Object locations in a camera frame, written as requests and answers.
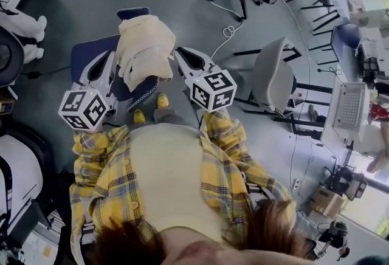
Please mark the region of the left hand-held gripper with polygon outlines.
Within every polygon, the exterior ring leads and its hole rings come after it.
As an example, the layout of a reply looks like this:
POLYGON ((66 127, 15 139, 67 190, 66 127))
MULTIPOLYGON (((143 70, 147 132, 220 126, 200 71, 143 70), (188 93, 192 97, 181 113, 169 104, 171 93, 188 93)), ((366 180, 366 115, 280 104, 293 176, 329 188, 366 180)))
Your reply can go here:
POLYGON ((74 130, 97 132, 109 111, 117 109, 111 92, 117 70, 115 51, 104 51, 83 69, 64 93, 58 115, 74 130))

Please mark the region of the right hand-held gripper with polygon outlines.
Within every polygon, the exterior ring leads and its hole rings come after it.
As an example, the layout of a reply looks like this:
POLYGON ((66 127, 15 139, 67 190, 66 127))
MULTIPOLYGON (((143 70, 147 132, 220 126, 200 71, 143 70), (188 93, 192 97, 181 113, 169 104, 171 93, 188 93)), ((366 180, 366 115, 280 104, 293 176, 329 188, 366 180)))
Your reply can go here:
POLYGON ((227 70, 221 69, 208 55, 189 47, 176 49, 174 58, 192 102, 207 112, 232 104, 237 84, 227 70))

